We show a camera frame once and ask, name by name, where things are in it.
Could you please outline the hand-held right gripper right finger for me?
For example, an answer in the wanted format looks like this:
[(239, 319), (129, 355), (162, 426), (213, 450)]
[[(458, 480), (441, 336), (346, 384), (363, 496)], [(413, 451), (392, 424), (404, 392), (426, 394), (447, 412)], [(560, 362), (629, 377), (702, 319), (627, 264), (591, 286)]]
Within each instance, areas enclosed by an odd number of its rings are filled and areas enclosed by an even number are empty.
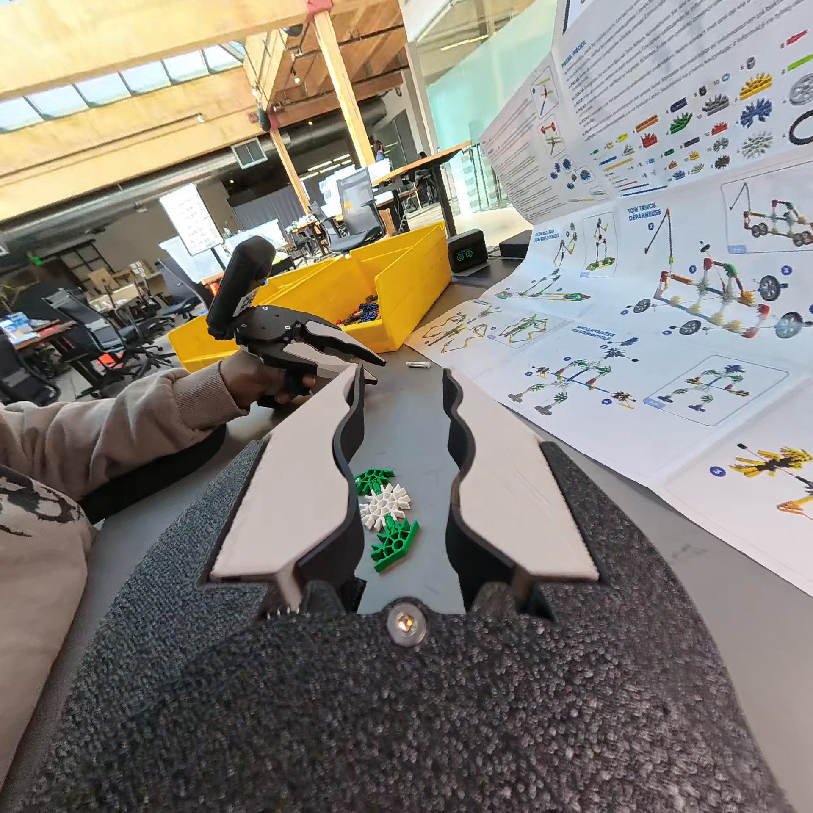
[(589, 551), (542, 439), (458, 371), (445, 369), (451, 486), (446, 554), (471, 611), (489, 583), (506, 585), (521, 609), (543, 583), (596, 584)]

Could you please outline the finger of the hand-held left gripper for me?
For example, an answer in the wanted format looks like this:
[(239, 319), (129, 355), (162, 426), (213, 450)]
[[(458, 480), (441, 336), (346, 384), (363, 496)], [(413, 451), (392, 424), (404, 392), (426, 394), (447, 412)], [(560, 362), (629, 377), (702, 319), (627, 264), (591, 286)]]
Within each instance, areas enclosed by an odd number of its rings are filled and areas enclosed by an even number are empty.
[(314, 379), (332, 380), (349, 368), (362, 365), (354, 359), (346, 360), (335, 354), (314, 348), (308, 343), (299, 344), (299, 359), (303, 365), (302, 375)]
[(306, 315), (291, 320), (294, 341), (310, 345), (323, 354), (345, 354), (352, 359), (377, 367), (385, 366), (385, 359), (334, 324)]

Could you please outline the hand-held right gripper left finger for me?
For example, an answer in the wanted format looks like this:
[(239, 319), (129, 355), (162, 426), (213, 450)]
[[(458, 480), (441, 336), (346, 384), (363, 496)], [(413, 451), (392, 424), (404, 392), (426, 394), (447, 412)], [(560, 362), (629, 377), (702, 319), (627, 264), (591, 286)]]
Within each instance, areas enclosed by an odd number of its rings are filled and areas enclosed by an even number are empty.
[(349, 367), (263, 442), (210, 564), (210, 584), (258, 585), (298, 609), (311, 583), (351, 584), (364, 530), (350, 461), (364, 435), (364, 380)]

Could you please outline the yellow bin with toy pieces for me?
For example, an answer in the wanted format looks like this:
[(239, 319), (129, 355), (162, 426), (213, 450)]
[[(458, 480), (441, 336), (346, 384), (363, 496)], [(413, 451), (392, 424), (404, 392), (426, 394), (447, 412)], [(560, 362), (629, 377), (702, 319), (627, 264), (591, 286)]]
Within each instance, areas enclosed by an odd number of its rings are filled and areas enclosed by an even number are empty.
[(378, 354), (397, 351), (451, 282), (442, 223), (385, 238), (342, 257), (359, 264), (367, 296), (379, 298), (380, 317), (349, 327), (334, 325)]

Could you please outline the white snowflake toy connector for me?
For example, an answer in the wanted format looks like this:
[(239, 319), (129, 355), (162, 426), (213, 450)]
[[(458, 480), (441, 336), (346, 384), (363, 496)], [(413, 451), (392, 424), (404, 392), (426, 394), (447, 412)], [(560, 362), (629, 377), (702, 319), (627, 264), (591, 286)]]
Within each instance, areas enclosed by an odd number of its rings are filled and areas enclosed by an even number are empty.
[(388, 523), (399, 523), (407, 518), (412, 500), (399, 484), (387, 484), (379, 492), (369, 493), (359, 503), (359, 515), (367, 531), (380, 533)]

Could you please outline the person's left forearm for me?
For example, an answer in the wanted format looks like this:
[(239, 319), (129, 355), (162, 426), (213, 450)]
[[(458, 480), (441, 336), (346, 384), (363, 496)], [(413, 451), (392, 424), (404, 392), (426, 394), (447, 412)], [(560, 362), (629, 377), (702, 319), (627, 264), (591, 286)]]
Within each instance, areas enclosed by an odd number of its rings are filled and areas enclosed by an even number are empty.
[(77, 501), (148, 462), (184, 451), (248, 414), (218, 364), (159, 372), (114, 398), (17, 401), (2, 408), (2, 497)]

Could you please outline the grey desk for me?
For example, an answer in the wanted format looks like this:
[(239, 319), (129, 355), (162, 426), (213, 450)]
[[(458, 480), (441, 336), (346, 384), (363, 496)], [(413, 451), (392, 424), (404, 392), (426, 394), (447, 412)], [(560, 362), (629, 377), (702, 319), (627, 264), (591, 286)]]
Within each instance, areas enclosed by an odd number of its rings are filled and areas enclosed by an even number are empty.
[[(811, 722), (810, 599), (739, 554), (663, 542), (543, 451), (601, 572), (521, 609), (462, 601), (446, 554), (442, 379), (397, 368), (368, 441), (429, 498), (429, 563), (301, 606), (210, 584), (263, 442), (103, 521), (88, 594), (11, 763), (3, 811), (793, 811), (779, 734)], [(220, 451), (211, 460), (225, 462)]]

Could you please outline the person's left hand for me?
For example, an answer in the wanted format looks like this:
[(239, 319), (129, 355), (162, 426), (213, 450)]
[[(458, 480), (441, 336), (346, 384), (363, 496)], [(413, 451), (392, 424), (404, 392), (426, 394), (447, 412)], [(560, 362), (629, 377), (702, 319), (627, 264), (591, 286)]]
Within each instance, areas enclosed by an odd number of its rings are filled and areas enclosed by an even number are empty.
[(218, 371), (232, 400), (243, 411), (256, 403), (268, 402), (272, 407), (293, 403), (309, 395), (316, 383), (312, 375), (298, 379), (289, 369), (272, 367), (244, 349), (221, 361)]

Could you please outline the yellow bin with toy wheels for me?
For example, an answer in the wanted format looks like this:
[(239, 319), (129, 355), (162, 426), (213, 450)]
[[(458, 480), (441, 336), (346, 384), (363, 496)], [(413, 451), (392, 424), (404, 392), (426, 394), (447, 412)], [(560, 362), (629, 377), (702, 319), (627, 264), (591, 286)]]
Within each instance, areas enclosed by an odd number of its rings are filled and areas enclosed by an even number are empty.
[[(347, 257), (330, 258), (271, 277), (259, 288), (254, 304), (307, 312), (335, 324), (367, 296), (359, 264)], [(207, 319), (198, 316), (169, 332), (172, 350), (187, 371), (198, 371), (237, 350), (234, 340), (215, 340)]]

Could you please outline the whiteboard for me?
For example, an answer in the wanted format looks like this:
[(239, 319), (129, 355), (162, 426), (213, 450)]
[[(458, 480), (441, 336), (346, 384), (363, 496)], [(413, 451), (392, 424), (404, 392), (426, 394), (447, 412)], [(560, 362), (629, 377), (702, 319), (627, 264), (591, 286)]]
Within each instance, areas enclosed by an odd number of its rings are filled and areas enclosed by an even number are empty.
[(195, 183), (173, 189), (160, 196), (158, 202), (187, 254), (194, 257), (222, 245), (222, 234)]

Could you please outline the black box device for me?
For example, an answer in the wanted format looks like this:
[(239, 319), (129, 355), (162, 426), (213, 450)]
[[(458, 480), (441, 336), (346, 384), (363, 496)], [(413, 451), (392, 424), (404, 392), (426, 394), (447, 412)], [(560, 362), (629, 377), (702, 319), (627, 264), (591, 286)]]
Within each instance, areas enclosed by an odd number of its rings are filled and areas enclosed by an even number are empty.
[(481, 229), (470, 229), (446, 241), (451, 274), (466, 277), (489, 261), (489, 251)]

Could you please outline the black office chair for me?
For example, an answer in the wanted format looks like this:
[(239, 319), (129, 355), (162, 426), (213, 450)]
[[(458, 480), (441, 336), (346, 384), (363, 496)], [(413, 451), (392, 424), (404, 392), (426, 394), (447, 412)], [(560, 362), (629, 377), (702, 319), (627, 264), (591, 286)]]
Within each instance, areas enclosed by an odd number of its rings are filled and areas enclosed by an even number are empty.
[(132, 321), (119, 327), (109, 316), (66, 290), (46, 298), (46, 302), (66, 320), (26, 336), (15, 349), (51, 344), (61, 360), (89, 384), (77, 399), (106, 398), (116, 384), (172, 366), (172, 353), (162, 352), (152, 341), (164, 326), (162, 320)]

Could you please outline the wooden office table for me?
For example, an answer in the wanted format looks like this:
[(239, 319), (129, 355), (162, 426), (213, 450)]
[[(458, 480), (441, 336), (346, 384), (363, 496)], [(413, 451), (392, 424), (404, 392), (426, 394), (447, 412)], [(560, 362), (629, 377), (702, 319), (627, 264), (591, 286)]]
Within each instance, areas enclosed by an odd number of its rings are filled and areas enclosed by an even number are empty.
[(431, 177), (434, 179), (435, 186), (437, 189), (437, 197), (442, 209), (442, 216), (445, 224), (446, 236), (448, 238), (453, 238), (456, 236), (457, 231), (455, 227), (454, 215), (452, 212), (449, 195), (442, 177), (441, 167), (442, 165), (450, 162), (452, 158), (455, 157), (461, 151), (472, 147), (472, 145), (473, 143), (470, 140), (464, 141), (452, 148), (443, 149), (434, 155), (428, 155), (424, 158), (419, 158), (413, 163), (392, 170), (390, 173), (376, 179), (375, 181), (372, 182), (372, 186), (373, 188), (376, 188), (382, 184), (387, 184), (392, 180), (406, 177), (412, 171), (413, 172), (418, 172), (419, 170), (429, 171)]

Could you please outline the wooden pillar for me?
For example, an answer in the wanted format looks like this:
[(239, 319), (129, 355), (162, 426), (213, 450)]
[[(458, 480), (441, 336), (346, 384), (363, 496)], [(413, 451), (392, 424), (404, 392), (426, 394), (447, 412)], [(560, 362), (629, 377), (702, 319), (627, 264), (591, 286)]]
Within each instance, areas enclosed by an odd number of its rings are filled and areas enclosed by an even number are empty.
[(357, 93), (401, 94), (406, 36), (395, 2), (308, 1), (306, 9), (358, 165), (376, 161)]

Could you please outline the toy instruction poster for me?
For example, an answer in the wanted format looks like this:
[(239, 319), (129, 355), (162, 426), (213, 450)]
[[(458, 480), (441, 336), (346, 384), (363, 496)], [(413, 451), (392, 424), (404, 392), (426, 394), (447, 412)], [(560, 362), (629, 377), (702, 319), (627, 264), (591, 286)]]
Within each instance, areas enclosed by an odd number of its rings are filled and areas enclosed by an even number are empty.
[(812, 3), (559, 2), (525, 259), (407, 344), (811, 595)]

